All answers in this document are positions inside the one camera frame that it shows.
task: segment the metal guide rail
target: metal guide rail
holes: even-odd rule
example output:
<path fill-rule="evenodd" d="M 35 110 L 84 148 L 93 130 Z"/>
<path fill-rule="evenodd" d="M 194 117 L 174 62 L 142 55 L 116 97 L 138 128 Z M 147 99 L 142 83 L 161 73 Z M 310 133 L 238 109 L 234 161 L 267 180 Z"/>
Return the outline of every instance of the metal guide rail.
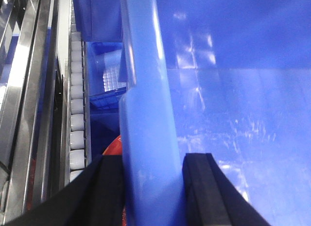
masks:
<path fill-rule="evenodd" d="M 69 163 L 74 76 L 71 52 L 63 74 L 56 54 L 59 0 L 0 0 L 0 6 L 0 223 L 5 224 L 74 178 Z M 69 50 L 71 37 L 69 26 Z M 81 38 L 78 42 L 86 166 L 91 158 L 87 74 Z"/>

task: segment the metal frame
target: metal frame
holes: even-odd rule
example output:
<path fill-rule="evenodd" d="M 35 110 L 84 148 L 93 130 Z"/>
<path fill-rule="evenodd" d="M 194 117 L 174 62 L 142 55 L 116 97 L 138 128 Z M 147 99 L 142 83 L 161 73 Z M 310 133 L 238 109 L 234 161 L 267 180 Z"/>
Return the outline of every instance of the metal frame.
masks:
<path fill-rule="evenodd" d="M 51 37 L 50 37 L 50 50 L 48 56 L 45 92 L 43 98 L 44 99 L 43 111 L 41 116 L 41 125 L 40 125 L 38 149 L 36 156 L 34 191 L 32 199 L 33 207 L 36 207 L 49 197 L 48 183 L 50 174 L 50 156 L 51 156 L 52 134 L 53 134 L 52 128 L 53 128 L 55 82 L 58 81 L 59 83 L 60 81 L 56 77 L 56 74 L 59 72 L 56 57 L 58 4 L 59 0 L 54 0 Z"/>
<path fill-rule="evenodd" d="M 34 24 L 35 36 L 32 46 L 32 55 L 28 64 L 28 79 L 25 86 L 24 101 L 22 103 L 17 140 L 14 151 L 14 160 L 11 170 L 11 178 L 7 195 L 4 222 L 9 222 L 20 216 L 26 210 L 27 194 L 29 191 L 29 174 L 32 165 L 32 152 L 34 150 L 35 131 L 37 125 L 37 111 L 40 96 L 42 79 L 42 63 L 45 50 L 45 40 L 48 29 L 48 20 L 51 0 L 40 0 L 37 9 L 33 3 L 39 0 L 29 0 L 24 21 L 29 18 L 31 21 L 37 19 Z M 24 35 L 28 23 L 23 22 L 20 39 Z M 14 57 L 13 64 L 17 62 L 18 56 Z"/>
<path fill-rule="evenodd" d="M 86 64 L 87 49 L 86 45 L 82 43 L 82 60 L 83 60 L 83 77 L 84 77 L 84 96 L 85 96 L 85 143 L 86 143 L 86 165 L 92 162 L 91 150 L 91 124 L 90 124 L 90 110 L 89 110 L 89 90 L 88 90 L 88 71 Z"/>
<path fill-rule="evenodd" d="M 18 0 L 0 0 L 0 77 L 11 44 L 15 28 L 19 2 Z"/>

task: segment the blue plastic panel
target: blue plastic panel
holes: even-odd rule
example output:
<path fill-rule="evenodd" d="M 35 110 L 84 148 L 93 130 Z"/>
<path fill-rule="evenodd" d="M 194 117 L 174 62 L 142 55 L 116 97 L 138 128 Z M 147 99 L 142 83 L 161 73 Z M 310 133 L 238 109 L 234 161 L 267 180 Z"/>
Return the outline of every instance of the blue plastic panel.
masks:
<path fill-rule="evenodd" d="M 153 2 L 122 0 L 129 225 L 153 225 L 161 204 L 182 201 L 152 179 L 174 179 L 175 145 L 159 146 L 175 138 L 167 100 L 180 160 L 212 152 L 269 223 L 311 225 L 311 0 L 157 0 L 160 31 Z"/>
<path fill-rule="evenodd" d="M 120 42 L 120 0 L 73 0 L 83 41 Z"/>
<path fill-rule="evenodd" d="M 157 0 L 168 68 L 311 67 L 311 0 Z"/>
<path fill-rule="evenodd" d="M 311 223 L 311 70 L 169 70 L 181 159 L 211 152 L 274 226 Z"/>

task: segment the blue container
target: blue container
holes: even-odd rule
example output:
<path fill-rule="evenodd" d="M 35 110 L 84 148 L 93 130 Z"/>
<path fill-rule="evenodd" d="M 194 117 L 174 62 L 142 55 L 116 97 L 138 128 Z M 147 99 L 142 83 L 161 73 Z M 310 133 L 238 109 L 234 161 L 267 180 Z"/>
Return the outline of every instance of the blue container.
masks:
<path fill-rule="evenodd" d="M 121 0 L 130 226 L 184 225 L 181 161 L 211 152 L 274 226 L 311 225 L 311 0 Z"/>
<path fill-rule="evenodd" d="M 83 41 L 121 42 L 120 0 L 73 0 Z"/>

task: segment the blue divider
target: blue divider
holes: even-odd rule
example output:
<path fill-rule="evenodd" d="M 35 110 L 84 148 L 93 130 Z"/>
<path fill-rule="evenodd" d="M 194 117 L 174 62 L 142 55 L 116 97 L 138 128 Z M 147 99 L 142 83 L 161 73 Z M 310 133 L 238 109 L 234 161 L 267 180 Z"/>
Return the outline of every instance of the blue divider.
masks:
<path fill-rule="evenodd" d="M 120 101 L 129 226 L 183 226 L 183 180 L 156 0 L 121 0 L 128 91 Z"/>

